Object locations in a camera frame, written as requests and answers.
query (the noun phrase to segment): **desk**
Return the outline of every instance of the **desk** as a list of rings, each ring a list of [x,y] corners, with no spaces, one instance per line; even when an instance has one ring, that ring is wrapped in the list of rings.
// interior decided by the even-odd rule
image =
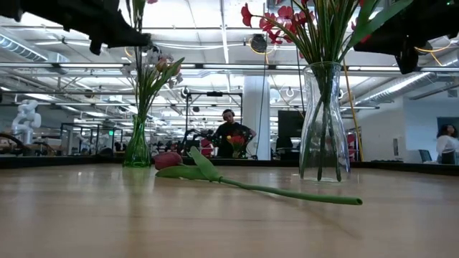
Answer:
[[[217,183],[123,175],[119,164],[0,172],[0,257],[456,257],[459,178],[354,169],[340,186],[297,168],[221,167],[229,178],[315,194],[321,204]]]

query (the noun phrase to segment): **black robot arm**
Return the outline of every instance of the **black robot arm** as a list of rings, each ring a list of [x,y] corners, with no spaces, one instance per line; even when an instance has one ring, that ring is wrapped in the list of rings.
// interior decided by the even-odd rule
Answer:
[[[441,36],[456,37],[459,32],[458,0],[416,0],[365,42],[354,46],[357,52],[373,52],[395,56],[402,74],[414,72],[419,54],[428,41]]]
[[[119,0],[3,0],[0,15],[20,22],[22,14],[31,14],[61,24],[65,31],[74,29],[91,39],[90,51],[100,54],[102,43],[108,47],[144,47],[149,34],[129,26],[118,10]]]

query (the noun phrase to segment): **black cable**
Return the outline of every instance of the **black cable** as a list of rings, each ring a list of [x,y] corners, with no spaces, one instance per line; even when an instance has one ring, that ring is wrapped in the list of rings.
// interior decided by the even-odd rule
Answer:
[[[290,0],[290,4],[292,5],[292,9],[293,9],[293,0]],[[300,78],[301,107],[303,108],[303,113],[304,113],[303,83],[301,83],[300,55],[299,55],[297,47],[296,47],[296,62],[298,64],[298,77]]]
[[[258,143],[260,142],[260,134],[261,134],[261,117],[263,115],[263,98],[265,95],[265,80],[266,80],[266,60],[268,57],[268,42],[266,42],[266,49],[265,49],[265,61],[263,66],[263,88],[261,92],[261,107],[260,107],[260,119],[258,120],[258,134],[257,134],[257,150],[255,151],[255,159],[258,159],[258,147],[260,146]]]

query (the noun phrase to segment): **white shirt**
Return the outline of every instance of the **white shirt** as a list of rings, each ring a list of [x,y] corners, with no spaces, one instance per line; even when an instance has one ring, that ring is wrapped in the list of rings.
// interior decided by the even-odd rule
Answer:
[[[447,153],[450,151],[459,152],[459,140],[449,135],[441,135],[439,138],[437,138],[438,155],[442,155],[442,153]]]

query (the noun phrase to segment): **man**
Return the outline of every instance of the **man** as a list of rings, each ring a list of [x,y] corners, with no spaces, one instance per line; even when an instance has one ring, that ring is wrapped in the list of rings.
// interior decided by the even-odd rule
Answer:
[[[226,123],[220,125],[214,134],[215,137],[222,138],[217,155],[221,158],[232,158],[233,149],[227,140],[227,136],[242,135],[244,132],[249,132],[253,137],[255,137],[257,133],[247,126],[235,122],[235,113],[230,109],[223,111],[222,116]]]

